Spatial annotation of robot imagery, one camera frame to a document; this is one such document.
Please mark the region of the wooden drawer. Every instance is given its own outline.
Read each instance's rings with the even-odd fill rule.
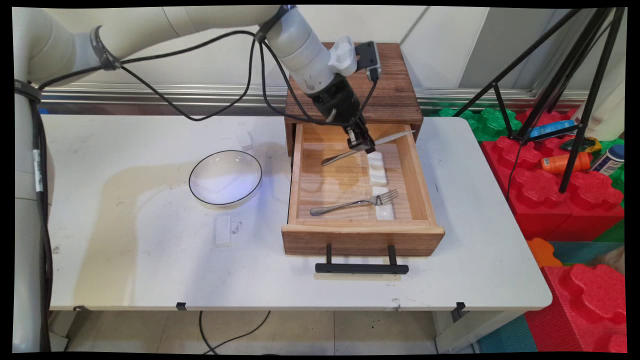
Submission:
[[[369,124],[374,139],[409,130],[409,125]],[[382,152],[395,220],[377,220],[373,205],[359,205],[313,217],[311,208],[369,198],[369,164],[359,152],[322,167],[320,162],[348,151],[346,134],[337,126],[298,124],[293,154],[288,224],[282,227],[286,254],[428,256],[444,236],[437,226],[418,152],[411,134],[376,146]]]

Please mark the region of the fork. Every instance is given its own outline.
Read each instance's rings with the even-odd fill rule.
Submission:
[[[312,216],[316,217],[318,215],[326,214],[329,211],[333,211],[333,210],[340,209],[340,208],[346,208],[347,206],[351,206],[351,205],[355,205],[355,204],[363,204],[365,202],[370,202],[371,204],[374,204],[376,206],[385,205],[385,204],[390,203],[396,197],[398,197],[398,195],[399,195],[398,194],[398,189],[393,189],[393,190],[391,190],[389,192],[385,192],[385,193],[380,194],[380,195],[372,196],[372,197],[370,197],[368,199],[365,199],[365,200],[347,202],[346,204],[327,206],[325,208],[313,208],[309,212],[311,213]]]

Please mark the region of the spray can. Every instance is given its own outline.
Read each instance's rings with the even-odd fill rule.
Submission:
[[[598,159],[591,171],[597,171],[609,176],[625,163],[625,146],[613,145]]]

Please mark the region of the black strap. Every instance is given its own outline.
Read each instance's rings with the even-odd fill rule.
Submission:
[[[118,70],[122,66],[122,64],[120,63],[120,60],[118,60],[118,58],[111,54],[111,52],[107,50],[107,47],[102,43],[99,31],[101,27],[102,25],[97,26],[96,28],[91,30],[91,33],[89,34],[91,47],[93,48],[93,52],[95,53],[95,55],[98,57],[98,60],[100,60],[100,65],[102,65],[102,68],[104,70]]]
[[[31,101],[35,101],[36,104],[40,104],[40,101],[42,100],[42,92],[22,80],[13,79],[13,92],[20,94]]]
[[[267,20],[264,24],[260,25],[258,32],[255,33],[255,39],[258,40],[258,42],[263,42],[264,39],[267,38],[267,33],[271,31],[271,28],[278,21],[280,21],[280,19],[282,19],[284,14],[295,9],[296,7],[297,7],[296,5],[280,5],[280,8],[275,13],[275,15],[272,16],[269,20]]]

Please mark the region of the orange bottle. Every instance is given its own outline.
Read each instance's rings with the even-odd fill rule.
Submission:
[[[593,155],[588,152],[578,152],[578,158],[575,160],[575,164],[573,164],[573,172],[589,170],[592,157]],[[542,170],[550,172],[551,174],[562,174],[568,161],[569,154],[544,158],[540,160],[540,163],[542,164]]]

